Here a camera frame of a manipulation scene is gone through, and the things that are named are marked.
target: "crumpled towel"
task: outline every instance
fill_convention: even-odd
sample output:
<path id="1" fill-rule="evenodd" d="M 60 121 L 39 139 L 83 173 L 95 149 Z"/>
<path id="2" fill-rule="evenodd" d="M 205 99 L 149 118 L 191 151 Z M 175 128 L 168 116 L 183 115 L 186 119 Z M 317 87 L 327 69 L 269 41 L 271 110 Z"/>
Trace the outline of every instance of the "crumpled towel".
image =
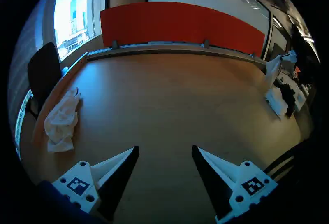
<path id="1" fill-rule="evenodd" d="M 45 119 L 44 130 L 49 136 L 48 152 L 73 149 L 71 137 L 78 122 L 78 112 L 75 109 L 80 95 L 78 88 L 69 90 Z"/>
<path id="2" fill-rule="evenodd" d="M 297 62 L 297 56 L 296 56 L 295 51 L 294 50 L 289 51 L 285 55 L 277 55 L 276 58 L 272 59 L 269 62 L 266 62 L 265 81 L 268 83 L 269 88 L 273 85 L 276 77 L 280 73 L 281 60 L 296 63 Z"/>
<path id="3" fill-rule="evenodd" d="M 282 120 L 287 112 L 288 105 L 282 98 L 281 90 L 277 87 L 273 87 L 266 93 L 265 98 L 268 100 L 269 105 L 276 115 Z"/>

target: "red panel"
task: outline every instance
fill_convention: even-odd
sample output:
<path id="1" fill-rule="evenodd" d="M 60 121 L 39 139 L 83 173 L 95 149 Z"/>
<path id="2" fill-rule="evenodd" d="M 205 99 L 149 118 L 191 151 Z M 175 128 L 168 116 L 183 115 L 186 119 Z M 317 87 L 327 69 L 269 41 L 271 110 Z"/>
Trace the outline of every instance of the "red panel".
<path id="1" fill-rule="evenodd" d="M 184 41 L 230 48 L 260 56 L 264 34 L 233 16 L 178 2 L 144 2 L 101 11 L 104 46 L 148 41 Z"/>

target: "cloth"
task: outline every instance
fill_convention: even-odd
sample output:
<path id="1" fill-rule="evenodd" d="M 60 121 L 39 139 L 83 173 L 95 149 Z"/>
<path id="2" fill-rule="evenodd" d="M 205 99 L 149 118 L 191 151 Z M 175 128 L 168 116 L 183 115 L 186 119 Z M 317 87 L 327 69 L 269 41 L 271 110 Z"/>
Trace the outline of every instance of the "cloth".
<path id="1" fill-rule="evenodd" d="M 295 91 L 288 84 L 280 85 L 279 88 L 281 89 L 282 99 L 288 104 L 286 115 L 291 117 L 295 108 Z"/>
<path id="2" fill-rule="evenodd" d="M 270 88 L 265 98 L 276 115 L 282 120 L 287 112 L 288 105 L 282 98 L 281 90 L 277 87 Z"/>
<path id="3" fill-rule="evenodd" d="M 69 90 L 52 109 L 44 121 L 44 130 L 49 136 L 48 152 L 62 152 L 73 149 L 73 128 L 78 122 L 75 111 L 80 99 L 78 88 Z"/>
<path id="4" fill-rule="evenodd" d="M 265 81 L 267 82 L 269 88 L 272 87 L 276 77 L 280 73 L 282 61 L 287 61 L 287 63 L 284 64 L 285 67 L 288 67 L 290 70 L 293 70 L 294 63 L 297 62 L 295 51 L 289 51 L 285 55 L 277 55 L 276 58 L 272 59 L 269 62 L 266 62 Z"/>

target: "wooden tabletop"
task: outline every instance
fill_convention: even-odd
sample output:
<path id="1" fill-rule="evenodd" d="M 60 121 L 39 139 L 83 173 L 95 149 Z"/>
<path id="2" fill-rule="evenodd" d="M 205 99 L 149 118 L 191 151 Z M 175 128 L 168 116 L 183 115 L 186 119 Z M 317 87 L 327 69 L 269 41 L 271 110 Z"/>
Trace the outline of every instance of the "wooden tabletop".
<path id="1" fill-rule="evenodd" d="M 52 182 L 80 160 L 93 165 L 138 145 L 115 223 L 213 223 L 192 145 L 265 169 L 301 139 L 294 117 L 280 121 L 265 101 L 264 74 L 248 62 L 189 54 L 105 58 L 83 65 L 60 96 L 75 87 L 74 150 L 48 153 L 43 134 L 34 141 L 34 171 Z"/>

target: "skyscraper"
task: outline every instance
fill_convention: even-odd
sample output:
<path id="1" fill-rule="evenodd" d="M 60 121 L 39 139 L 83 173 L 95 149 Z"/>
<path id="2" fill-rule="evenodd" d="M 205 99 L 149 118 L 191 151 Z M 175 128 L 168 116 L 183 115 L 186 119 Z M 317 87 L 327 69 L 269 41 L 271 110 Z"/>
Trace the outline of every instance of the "skyscraper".
<path id="1" fill-rule="evenodd" d="M 58 35 L 57 35 L 57 30 L 55 29 L 55 40 L 56 40 L 56 45 L 58 45 Z"/>
<path id="2" fill-rule="evenodd" d="M 71 0 L 70 19 L 72 34 L 86 28 L 86 4 L 83 0 Z"/>

